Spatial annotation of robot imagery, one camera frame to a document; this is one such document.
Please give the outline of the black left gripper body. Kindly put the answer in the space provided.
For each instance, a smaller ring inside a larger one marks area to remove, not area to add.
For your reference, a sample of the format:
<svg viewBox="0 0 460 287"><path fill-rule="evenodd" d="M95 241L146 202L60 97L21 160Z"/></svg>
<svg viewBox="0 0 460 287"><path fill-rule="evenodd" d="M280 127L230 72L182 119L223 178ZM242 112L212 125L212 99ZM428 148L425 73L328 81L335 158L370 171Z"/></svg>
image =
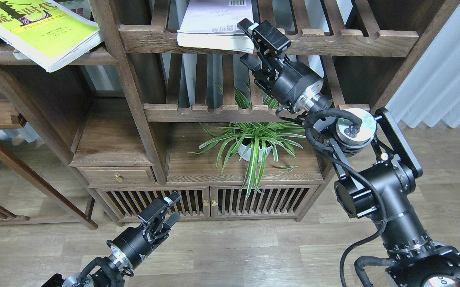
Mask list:
<svg viewBox="0 0 460 287"><path fill-rule="evenodd" d="M129 227L107 245L113 251L109 259L117 267L136 269L166 238L171 231L168 227L160 230L151 226Z"/></svg>

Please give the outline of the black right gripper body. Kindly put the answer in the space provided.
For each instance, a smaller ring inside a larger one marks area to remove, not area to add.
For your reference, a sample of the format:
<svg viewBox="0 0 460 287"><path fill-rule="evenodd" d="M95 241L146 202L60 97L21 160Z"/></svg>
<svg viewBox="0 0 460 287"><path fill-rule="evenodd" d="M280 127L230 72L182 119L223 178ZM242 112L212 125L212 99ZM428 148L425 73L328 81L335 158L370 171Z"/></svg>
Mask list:
<svg viewBox="0 0 460 287"><path fill-rule="evenodd" d="M324 95L320 92L324 80L321 76L303 62L292 62L287 57L283 60L272 58L270 65L270 82L254 80L268 96L287 106L290 112L316 112L324 109Z"/></svg>

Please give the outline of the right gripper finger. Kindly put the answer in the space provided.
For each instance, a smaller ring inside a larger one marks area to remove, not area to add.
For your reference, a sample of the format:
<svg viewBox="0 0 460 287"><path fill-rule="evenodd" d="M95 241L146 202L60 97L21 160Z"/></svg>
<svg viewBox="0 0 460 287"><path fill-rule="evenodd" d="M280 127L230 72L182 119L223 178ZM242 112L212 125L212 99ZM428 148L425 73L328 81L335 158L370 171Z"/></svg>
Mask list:
<svg viewBox="0 0 460 287"><path fill-rule="evenodd" d="M261 61L257 60L254 56L246 53L240 57L240 61L252 72L255 81L270 82L272 73L270 69L270 60L272 57L258 53Z"/></svg>
<svg viewBox="0 0 460 287"><path fill-rule="evenodd" d="M247 18L241 20L237 27L243 31L257 48L257 54L262 58L283 59L291 41L269 21L262 23L251 22Z"/></svg>

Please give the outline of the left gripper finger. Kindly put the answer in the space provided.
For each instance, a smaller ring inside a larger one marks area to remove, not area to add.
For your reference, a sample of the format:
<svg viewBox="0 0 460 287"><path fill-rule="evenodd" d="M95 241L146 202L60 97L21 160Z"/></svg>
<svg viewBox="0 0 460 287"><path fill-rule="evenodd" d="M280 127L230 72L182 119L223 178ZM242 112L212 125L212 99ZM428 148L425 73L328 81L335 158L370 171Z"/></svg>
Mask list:
<svg viewBox="0 0 460 287"><path fill-rule="evenodd" d="M180 199L181 195L176 191L162 199L156 198L138 214L138 218L143 224L160 224L164 220L167 211Z"/></svg>
<svg viewBox="0 0 460 287"><path fill-rule="evenodd" d="M173 213L168 219L164 220L156 232L156 239L166 239L168 237L168 233L171 231L171 228L180 220L180 218L180 214Z"/></svg>

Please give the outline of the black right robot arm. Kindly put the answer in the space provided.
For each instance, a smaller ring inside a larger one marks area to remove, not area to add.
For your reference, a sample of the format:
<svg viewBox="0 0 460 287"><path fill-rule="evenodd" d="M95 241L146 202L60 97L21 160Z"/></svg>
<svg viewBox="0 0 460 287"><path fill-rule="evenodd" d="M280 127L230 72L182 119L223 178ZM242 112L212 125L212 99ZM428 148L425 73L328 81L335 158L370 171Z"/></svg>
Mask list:
<svg viewBox="0 0 460 287"><path fill-rule="evenodd" d="M342 285L347 254L381 236L388 257L361 256L354 263L363 286L372 286L365 267L385 266L393 287L460 287L460 253L431 239L407 199L422 167L390 112L331 108L330 98L320 92L322 78L286 56L290 40L285 35L268 21L245 18L237 26L257 49L258 58L241 57L254 83L279 102L277 112L302 112L290 121L303 127L317 153L332 162L338 202L350 218L370 218L377 228L343 253Z"/></svg>

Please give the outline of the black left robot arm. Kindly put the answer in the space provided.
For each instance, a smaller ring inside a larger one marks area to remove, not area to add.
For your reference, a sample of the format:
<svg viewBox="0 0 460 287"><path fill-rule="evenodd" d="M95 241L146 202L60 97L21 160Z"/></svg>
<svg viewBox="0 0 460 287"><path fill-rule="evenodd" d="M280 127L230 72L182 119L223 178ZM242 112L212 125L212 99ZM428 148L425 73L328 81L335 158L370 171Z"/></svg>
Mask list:
<svg viewBox="0 0 460 287"><path fill-rule="evenodd" d="M66 279L55 274L44 287L122 287L123 276L133 276L136 269L166 238L171 227L180 219L173 213L166 219L172 206L181 199L173 192L168 197L157 198L138 215L139 227L129 227L107 245L113 251L109 257L97 257Z"/></svg>

